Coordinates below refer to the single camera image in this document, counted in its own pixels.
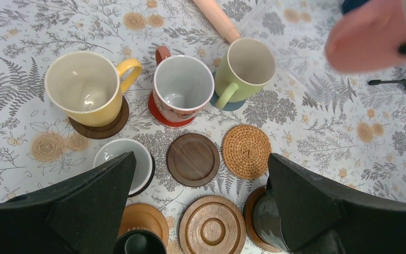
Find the brown ceramic saucer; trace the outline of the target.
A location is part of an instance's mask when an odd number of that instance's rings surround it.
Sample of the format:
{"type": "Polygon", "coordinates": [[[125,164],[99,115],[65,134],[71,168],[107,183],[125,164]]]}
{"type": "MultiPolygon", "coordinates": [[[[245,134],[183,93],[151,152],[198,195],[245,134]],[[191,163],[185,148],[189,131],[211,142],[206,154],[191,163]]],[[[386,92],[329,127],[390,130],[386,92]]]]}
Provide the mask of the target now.
{"type": "Polygon", "coordinates": [[[179,242],[184,253],[241,253],[246,240],[244,217],[229,199],[208,195],[183,213],[179,242]]]}
{"type": "Polygon", "coordinates": [[[259,248],[261,248],[264,251],[268,251],[271,253],[279,253],[282,250],[279,248],[276,248],[265,241],[263,241],[258,234],[255,232],[254,227],[253,227],[253,211],[254,211],[254,206],[256,202],[259,200],[260,197],[265,195],[266,192],[266,186],[260,186],[256,188],[254,191],[252,191],[248,198],[246,199],[244,208],[243,208],[243,216],[245,219],[245,225],[246,225],[246,231],[251,239],[251,241],[259,248]]]}

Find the pink mug back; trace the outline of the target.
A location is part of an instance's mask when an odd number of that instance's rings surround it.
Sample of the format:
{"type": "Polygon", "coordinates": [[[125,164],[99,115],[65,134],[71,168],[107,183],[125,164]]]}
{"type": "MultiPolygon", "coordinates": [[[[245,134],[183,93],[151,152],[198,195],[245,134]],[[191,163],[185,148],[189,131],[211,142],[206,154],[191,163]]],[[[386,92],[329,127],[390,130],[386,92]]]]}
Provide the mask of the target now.
{"type": "Polygon", "coordinates": [[[325,56],[343,74],[383,70],[406,63],[406,1],[368,1],[331,29],[325,56]]]}

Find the light brown round coaster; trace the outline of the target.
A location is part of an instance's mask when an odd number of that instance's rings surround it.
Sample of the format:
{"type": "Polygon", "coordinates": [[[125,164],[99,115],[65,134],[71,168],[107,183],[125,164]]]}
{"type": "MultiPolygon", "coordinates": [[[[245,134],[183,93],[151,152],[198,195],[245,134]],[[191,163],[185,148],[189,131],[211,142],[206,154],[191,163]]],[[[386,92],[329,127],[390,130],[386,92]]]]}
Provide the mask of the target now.
{"type": "Polygon", "coordinates": [[[147,229],[155,233],[162,242],[169,242],[169,227],[164,215],[149,204],[132,204],[127,206],[122,215],[118,237],[133,229],[147,229]]]}

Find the light green mug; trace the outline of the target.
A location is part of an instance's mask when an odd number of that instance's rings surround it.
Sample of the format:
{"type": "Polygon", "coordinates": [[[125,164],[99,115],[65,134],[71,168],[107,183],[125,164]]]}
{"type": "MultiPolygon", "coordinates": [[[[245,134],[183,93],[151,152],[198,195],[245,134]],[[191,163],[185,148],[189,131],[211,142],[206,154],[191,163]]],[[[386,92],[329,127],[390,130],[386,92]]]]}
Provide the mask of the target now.
{"type": "Polygon", "coordinates": [[[270,83],[275,72],[276,60],[265,43],[253,38],[235,40],[215,72],[218,98],[213,105],[222,110],[244,102],[270,83]]]}

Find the orange black smiley coaster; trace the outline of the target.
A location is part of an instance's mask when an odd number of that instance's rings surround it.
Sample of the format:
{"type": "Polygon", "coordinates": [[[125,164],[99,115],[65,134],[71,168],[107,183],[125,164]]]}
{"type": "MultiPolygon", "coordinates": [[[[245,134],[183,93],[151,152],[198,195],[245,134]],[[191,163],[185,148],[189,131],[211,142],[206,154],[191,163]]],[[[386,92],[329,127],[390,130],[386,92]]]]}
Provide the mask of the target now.
{"type": "Polygon", "coordinates": [[[150,155],[150,156],[151,156],[151,159],[152,159],[152,172],[149,174],[149,179],[148,179],[147,183],[146,183],[140,190],[134,192],[133,194],[129,194],[128,198],[132,198],[132,197],[134,197],[134,196],[140,195],[140,194],[141,194],[142,192],[144,192],[144,191],[149,187],[149,185],[151,184],[151,182],[152,182],[152,180],[153,180],[153,177],[154,177],[154,174],[155,174],[156,162],[155,162],[154,157],[153,157],[152,155],[150,155]]]}

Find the woven rattan coaster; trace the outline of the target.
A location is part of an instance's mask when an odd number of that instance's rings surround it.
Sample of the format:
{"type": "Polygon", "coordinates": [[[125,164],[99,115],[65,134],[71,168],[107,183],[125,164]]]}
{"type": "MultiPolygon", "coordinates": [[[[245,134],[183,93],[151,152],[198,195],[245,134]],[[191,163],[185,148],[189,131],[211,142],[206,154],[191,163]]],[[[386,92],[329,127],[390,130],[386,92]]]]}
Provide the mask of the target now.
{"type": "Polygon", "coordinates": [[[226,167],[241,179],[257,179],[268,171],[272,152],[268,136],[252,125],[232,127],[222,141],[222,156],[226,167]]]}

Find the dark green mug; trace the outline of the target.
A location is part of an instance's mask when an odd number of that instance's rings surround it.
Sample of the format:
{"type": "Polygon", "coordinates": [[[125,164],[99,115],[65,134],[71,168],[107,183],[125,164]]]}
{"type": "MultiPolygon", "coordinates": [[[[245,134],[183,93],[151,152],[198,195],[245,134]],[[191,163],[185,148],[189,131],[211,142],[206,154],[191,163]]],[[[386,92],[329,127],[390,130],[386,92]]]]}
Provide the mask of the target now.
{"type": "Polygon", "coordinates": [[[254,203],[252,222],[254,232],[264,243],[291,253],[281,233],[281,217],[270,178],[267,179],[264,192],[254,203]]]}

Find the dark walnut coaster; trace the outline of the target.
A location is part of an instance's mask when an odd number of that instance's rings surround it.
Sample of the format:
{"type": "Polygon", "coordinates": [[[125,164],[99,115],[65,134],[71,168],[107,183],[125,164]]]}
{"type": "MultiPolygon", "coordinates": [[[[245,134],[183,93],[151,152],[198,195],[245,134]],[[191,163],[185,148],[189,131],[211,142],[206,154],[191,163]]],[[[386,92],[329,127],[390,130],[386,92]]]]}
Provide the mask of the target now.
{"type": "Polygon", "coordinates": [[[126,125],[129,117],[128,102],[125,97],[122,98],[122,106],[119,114],[110,124],[92,127],[78,123],[69,117],[72,127],[81,135],[91,139],[106,139],[116,135],[126,125]]]}
{"type": "Polygon", "coordinates": [[[187,133],[169,146],[167,167],[172,177],[188,187],[209,183],[217,174],[220,155],[215,144],[197,133],[187,133]]]}

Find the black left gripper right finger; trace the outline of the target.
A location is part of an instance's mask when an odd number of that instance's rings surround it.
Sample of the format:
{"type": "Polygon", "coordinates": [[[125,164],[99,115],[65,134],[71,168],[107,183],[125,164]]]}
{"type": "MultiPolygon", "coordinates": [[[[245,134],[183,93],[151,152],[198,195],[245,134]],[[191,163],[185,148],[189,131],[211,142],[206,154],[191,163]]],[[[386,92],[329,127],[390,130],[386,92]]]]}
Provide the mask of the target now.
{"type": "Polygon", "coordinates": [[[270,241],[290,253],[406,253],[406,203],[350,188],[272,153],[277,218],[270,241]]]}

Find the small pink patterned mug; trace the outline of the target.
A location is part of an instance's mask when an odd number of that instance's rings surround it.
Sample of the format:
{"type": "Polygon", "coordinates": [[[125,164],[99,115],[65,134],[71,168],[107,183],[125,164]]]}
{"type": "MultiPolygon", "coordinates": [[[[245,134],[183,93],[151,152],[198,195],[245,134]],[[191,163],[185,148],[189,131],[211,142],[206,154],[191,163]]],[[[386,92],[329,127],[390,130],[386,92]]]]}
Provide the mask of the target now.
{"type": "Polygon", "coordinates": [[[136,158],[136,169],[129,192],[129,194],[133,194],[147,183],[149,174],[152,172],[151,154],[146,146],[127,138],[110,141],[96,153],[93,167],[97,167],[125,152],[133,152],[136,158]]]}

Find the red smiley coaster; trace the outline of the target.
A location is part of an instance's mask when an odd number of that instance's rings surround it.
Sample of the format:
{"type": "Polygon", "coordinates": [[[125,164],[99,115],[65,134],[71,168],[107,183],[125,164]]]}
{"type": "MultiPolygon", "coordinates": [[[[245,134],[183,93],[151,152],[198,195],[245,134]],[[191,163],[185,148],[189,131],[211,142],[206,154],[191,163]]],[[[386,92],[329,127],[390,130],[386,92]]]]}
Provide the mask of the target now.
{"type": "Polygon", "coordinates": [[[154,97],[153,97],[153,93],[151,93],[149,95],[149,101],[148,101],[148,109],[151,113],[151,115],[158,121],[160,122],[162,125],[171,127],[171,128],[181,128],[184,126],[187,126],[189,124],[191,124],[194,121],[194,117],[189,119],[189,120],[185,120],[182,122],[170,122],[167,119],[164,118],[164,116],[160,113],[160,111],[158,110],[155,102],[154,102],[154,97]]]}

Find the yellow mug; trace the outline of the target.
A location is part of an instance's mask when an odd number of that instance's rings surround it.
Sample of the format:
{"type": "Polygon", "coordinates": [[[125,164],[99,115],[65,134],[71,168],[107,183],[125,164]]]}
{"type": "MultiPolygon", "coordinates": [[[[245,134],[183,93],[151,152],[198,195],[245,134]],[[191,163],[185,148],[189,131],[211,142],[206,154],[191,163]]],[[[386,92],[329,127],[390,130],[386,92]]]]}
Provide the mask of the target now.
{"type": "Polygon", "coordinates": [[[101,127],[112,123],[122,108],[123,93],[142,71],[137,59],[114,65],[91,51],[76,51],[55,60],[44,77],[50,100],[76,122],[101,127]]]}

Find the black mug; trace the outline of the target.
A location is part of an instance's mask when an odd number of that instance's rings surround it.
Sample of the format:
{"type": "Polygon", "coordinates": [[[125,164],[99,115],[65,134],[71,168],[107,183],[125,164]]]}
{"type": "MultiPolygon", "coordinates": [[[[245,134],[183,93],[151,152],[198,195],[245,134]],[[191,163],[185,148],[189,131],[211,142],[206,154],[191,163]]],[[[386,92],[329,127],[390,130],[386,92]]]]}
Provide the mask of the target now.
{"type": "Polygon", "coordinates": [[[133,228],[117,238],[113,254],[166,254],[161,238],[147,228],[133,228]]]}

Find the navy blue mug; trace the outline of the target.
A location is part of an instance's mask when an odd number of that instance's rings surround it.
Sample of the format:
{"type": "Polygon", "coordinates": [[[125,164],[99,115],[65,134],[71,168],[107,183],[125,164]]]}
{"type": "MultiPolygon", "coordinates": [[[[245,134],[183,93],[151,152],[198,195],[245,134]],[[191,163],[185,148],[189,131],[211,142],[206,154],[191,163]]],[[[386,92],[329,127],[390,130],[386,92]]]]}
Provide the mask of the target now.
{"type": "Polygon", "coordinates": [[[354,9],[357,9],[367,3],[368,0],[344,0],[341,5],[342,14],[346,14],[354,9]]]}

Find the blue-grey smiley coaster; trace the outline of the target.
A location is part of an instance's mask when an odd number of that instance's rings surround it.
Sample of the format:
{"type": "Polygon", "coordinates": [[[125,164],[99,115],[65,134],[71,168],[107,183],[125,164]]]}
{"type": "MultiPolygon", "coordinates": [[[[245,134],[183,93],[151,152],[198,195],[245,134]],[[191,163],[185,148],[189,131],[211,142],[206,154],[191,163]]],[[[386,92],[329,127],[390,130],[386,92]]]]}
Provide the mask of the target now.
{"type": "Polygon", "coordinates": [[[213,96],[210,99],[211,105],[223,111],[235,111],[242,107],[246,101],[246,98],[243,95],[243,88],[248,86],[248,82],[245,82],[234,75],[232,82],[229,83],[225,91],[221,93],[222,99],[220,99],[216,91],[218,85],[216,82],[216,76],[216,71],[214,71],[213,78],[216,87],[213,92],[213,96]]]}

